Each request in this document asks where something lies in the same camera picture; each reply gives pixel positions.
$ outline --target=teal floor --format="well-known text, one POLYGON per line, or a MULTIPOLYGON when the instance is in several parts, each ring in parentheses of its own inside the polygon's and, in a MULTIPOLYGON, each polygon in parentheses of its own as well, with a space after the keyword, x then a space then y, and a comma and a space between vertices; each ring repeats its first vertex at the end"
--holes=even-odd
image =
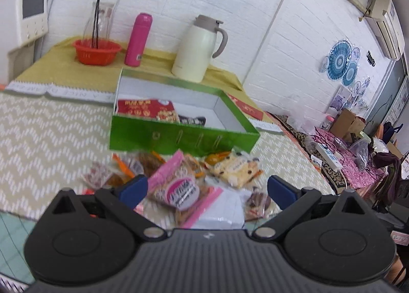
POLYGON ((34 281, 24 259, 24 242, 35 221, 0 212, 0 274, 30 284, 34 281))

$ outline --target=decorative plate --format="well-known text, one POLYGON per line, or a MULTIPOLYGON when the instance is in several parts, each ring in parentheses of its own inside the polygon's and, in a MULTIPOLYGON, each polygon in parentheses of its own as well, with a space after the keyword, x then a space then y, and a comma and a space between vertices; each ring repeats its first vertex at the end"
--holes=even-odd
POLYGON ((328 70, 328 65, 330 64, 330 59, 328 56, 324 57, 324 60, 322 61, 321 68, 320 68, 320 73, 324 73, 328 70))
POLYGON ((365 94, 365 91, 367 90, 367 88, 368 88, 370 82, 371 82, 371 77, 368 76, 368 77, 365 79, 365 81, 364 81, 363 84, 361 85, 361 88, 360 88, 359 91, 358 91, 358 95, 359 95, 359 96, 362 97, 362 96, 365 94))
POLYGON ((342 84, 344 86, 351 85, 355 77, 358 73, 358 65, 356 62, 349 62, 348 68, 346 69, 346 73, 342 76, 342 84))
POLYGON ((361 50, 359 49, 359 47, 355 47, 354 49, 352 49, 351 61, 358 63, 360 57, 361 57, 361 50))
POLYGON ((358 95, 360 88, 361 88, 361 82, 357 80, 351 89, 352 97, 356 97, 358 95))
POLYGON ((329 55, 328 77, 338 80, 346 73, 351 59, 351 45, 347 41, 337 42, 329 55))

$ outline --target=chevron tablecloth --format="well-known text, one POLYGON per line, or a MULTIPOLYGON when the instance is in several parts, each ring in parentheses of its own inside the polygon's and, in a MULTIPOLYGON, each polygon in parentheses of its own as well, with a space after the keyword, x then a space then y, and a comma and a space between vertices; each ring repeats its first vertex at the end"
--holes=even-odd
MULTIPOLYGON (((38 219, 61 188, 82 193, 81 174, 93 161, 110 161, 111 114, 109 106, 0 93, 0 209, 38 219)), ((259 185, 276 174, 297 188, 333 193, 285 135, 261 132, 252 155, 263 165, 259 185)), ((144 200, 144 210, 148 219, 173 227, 161 205, 144 200)))

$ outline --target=screen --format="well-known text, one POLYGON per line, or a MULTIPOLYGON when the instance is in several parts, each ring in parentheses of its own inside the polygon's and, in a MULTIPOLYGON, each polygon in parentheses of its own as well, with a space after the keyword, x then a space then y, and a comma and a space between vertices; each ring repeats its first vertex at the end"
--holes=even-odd
POLYGON ((23 18, 44 13, 44 0, 23 0, 23 18))

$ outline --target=air conditioner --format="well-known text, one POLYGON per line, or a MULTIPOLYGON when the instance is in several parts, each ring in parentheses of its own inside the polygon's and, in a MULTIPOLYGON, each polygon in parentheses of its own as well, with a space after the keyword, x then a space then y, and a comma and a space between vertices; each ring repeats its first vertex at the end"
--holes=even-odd
POLYGON ((392 0, 371 0, 368 23, 377 37, 383 53, 398 61, 405 48, 402 29, 392 0))

